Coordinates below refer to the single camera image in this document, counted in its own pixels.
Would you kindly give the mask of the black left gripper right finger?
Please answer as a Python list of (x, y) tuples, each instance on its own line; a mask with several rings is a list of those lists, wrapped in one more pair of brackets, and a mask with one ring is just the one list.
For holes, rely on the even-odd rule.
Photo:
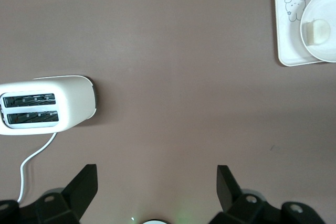
[(280, 209), (245, 193), (227, 165), (218, 165), (216, 191), (222, 210), (210, 223), (325, 223), (310, 206), (288, 201)]

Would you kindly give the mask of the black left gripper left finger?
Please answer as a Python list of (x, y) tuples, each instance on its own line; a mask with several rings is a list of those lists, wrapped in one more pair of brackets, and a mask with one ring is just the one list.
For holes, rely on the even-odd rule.
[(25, 207), (1, 201), (1, 223), (79, 223), (98, 191), (96, 164), (87, 164), (61, 191), (51, 192)]

